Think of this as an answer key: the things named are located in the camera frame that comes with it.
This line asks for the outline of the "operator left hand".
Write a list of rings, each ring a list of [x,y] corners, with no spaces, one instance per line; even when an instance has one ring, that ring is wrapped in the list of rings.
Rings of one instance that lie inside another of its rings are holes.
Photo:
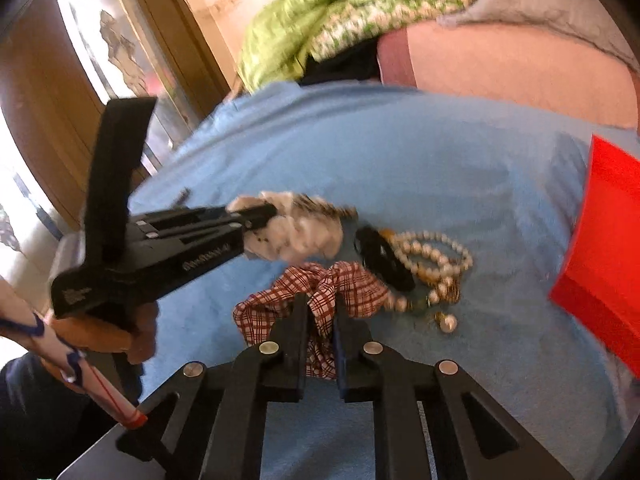
[[[134,308],[130,330],[123,330],[85,314],[76,318],[56,318],[52,310],[44,320],[58,336],[76,349],[125,353],[130,364],[142,364],[156,352],[158,312],[160,309],[156,302]]]

